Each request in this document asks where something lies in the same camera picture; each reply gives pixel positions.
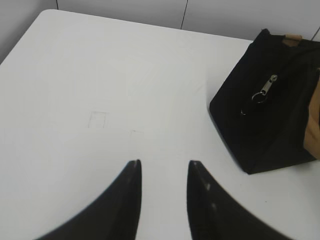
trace black bag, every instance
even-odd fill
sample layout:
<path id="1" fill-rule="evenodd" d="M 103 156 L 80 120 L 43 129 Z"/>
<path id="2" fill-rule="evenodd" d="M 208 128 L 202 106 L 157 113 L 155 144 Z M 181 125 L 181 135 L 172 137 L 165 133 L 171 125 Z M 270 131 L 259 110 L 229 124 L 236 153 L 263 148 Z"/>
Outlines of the black bag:
<path id="1" fill-rule="evenodd" d="M 318 68 L 320 42 L 271 35 L 264 29 L 250 44 L 209 107 L 245 172 L 315 160 L 304 148 L 304 138 Z"/>

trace black curved object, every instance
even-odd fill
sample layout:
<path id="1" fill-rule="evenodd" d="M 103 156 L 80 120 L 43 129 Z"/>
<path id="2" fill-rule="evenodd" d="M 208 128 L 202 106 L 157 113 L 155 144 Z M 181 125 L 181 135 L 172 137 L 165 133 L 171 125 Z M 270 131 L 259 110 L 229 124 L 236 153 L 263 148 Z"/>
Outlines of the black curved object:
<path id="1" fill-rule="evenodd" d="M 193 240 L 290 240 L 235 201 L 200 161 L 190 161 L 187 212 Z"/>
<path id="2" fill-rule="evenodd" d="M 130 161 L 86 209 L 38 240 L 134 240 L 141 209 L 140 160 Z"/>

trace table surface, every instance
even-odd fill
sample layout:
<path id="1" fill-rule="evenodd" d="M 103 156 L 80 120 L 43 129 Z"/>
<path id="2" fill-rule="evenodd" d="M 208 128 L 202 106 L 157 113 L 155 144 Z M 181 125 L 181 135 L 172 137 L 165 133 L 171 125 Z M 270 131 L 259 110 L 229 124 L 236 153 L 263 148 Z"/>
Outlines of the table surface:
<path id="1" fill-rule="evenodd" d="M 288 237 L 320 236 L 320 162 L 247 175 L 208 104 L 250 41 L 58 10 L 0 65 L 0 239 L 39 237 L 141 159 L 137 240 L 191 240 L 189 160 Z"/>

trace grey wall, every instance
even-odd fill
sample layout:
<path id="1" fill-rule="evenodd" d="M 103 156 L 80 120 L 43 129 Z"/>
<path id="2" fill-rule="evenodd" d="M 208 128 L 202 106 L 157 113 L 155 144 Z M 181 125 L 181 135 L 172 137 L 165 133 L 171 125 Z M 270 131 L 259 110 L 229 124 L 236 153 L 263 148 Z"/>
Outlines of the grey wall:
<path id="1" fill-rule="evenodd" d="M 0 0 L 0 63 L 45 9 L 57 9 L 56 0 Z"/>
<path id="2" fill-rule="evenodd" d="M 181 28 L 187 0 L 58 0 L 60 10 Z"/>
<path id="3" fill-rule="evenodd" d="M 311 39 L 319 0 L 188 0 L 182 29 L 253 40 L 261 29 Z"/>

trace brown leather trim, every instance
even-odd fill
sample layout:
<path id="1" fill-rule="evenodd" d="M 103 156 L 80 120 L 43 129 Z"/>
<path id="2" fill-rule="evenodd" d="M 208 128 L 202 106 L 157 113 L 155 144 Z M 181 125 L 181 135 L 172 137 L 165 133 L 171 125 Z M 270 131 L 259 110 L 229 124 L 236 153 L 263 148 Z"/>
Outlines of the brown leather trim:
<path id="1" fill-rule="evenodd" d="M 287 45 L 289 47 L 296 47 L 299 45 L 301 40 L 302 40 L 301 35 L 286 34 L 286 35 L 284 35 L 282 43 L 284 43 L 285 45 Z"/>
<path id="2" fill-rule="evenodd" d="M 309 104 L 309 118 L 304 133 L 303 147 L 320 159 L 320 78 Z"/>

